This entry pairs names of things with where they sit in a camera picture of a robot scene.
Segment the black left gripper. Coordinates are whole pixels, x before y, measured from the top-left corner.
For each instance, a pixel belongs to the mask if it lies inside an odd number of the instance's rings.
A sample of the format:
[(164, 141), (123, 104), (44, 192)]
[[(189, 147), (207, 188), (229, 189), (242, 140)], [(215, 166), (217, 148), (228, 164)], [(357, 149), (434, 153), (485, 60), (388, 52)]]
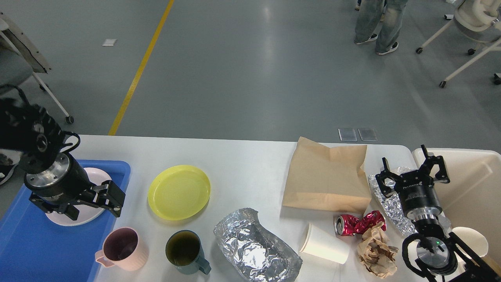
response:
[(113, 182), (91, 182), (87, 172), (69, 153), (59, 153), (55, 162), (45, 171), (26, 174), (25, 186), (34, 193), (30, 202), (44, 213), (64, 214), (77, 220), (80, 211), (70, 203), (87, 196), (87, 205), (108, 210), (119, 218), (126, 194)]

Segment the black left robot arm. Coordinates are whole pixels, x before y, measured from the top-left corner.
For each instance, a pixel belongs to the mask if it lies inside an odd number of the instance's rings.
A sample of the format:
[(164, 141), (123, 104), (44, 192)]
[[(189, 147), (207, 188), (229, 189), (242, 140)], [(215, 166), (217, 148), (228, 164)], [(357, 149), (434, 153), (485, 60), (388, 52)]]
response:
[(19, 167), (30, 201), (45, 213), (57, 212), (77, 220), (77, 205), (108, 210), (120, 217), (126, 194), (112, 180), (92, 182), (84, 168), (70, 154), (80, 136), (61, 129), (47, 110), (30, 104), (17, 86), (20, 99), (1, 99), (1, 149), (20, 153)]

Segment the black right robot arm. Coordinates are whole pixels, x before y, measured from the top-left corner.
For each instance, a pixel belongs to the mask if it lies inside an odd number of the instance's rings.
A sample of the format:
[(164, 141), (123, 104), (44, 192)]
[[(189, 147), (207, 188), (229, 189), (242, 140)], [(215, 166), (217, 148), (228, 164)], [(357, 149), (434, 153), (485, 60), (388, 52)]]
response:
[(424, 162), (419, 169), (397, 175), (386, 158), (383, 169), (375, 176), (381, 193), (390, 198), (399, 197), (403, 215), (411, 220), (416, 232), (402, 243), (402, 257), (406, 266), (416, 275), (430, 282), (436, 275), (445, 277), (458, 267), (458, 257), (465, 261), (465, 272), (454, 282), (499, 282), (500, 276), (454, 232), (445, 233), (438, 220), (443, 211), (435, 183), (450, 182), (443, 156), (430, 155), (421, 145)]

